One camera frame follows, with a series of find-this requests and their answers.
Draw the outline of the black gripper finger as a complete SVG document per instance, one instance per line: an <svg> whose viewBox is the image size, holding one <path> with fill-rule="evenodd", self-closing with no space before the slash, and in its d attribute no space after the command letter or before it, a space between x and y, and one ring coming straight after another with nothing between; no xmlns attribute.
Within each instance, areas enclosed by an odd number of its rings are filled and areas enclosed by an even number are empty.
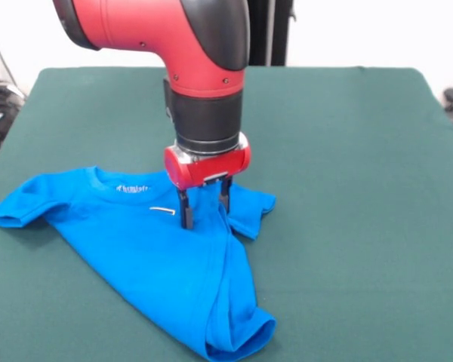
<svg viewBox="0 0 453 362"><path fill-rule="evenodd" d="M230 210L230 189L233 184L233 178L231 176L225 176L221 180L220 185L220 202L225 208L225 211Z"/></svg>
<svg viewBox="0 0 453 362"><path fill-rule="evenodd" d="M178 189L177 194L180 203L181 227L183 229L192 229L193 209L190 206L190 200L187 194L187 190Z"/></svg>

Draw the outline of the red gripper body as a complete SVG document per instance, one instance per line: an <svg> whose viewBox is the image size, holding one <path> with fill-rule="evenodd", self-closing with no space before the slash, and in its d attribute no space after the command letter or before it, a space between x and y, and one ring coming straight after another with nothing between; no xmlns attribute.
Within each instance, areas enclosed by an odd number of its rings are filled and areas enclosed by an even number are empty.
<svg viewBox="0 0 453 362"><path fill-rule="evenodd" d="M245 171L251 161L251 147L243 133L234 149L219 155L194 155L176 144L164 150L165 169L179 190L187 190Z"/></svg>

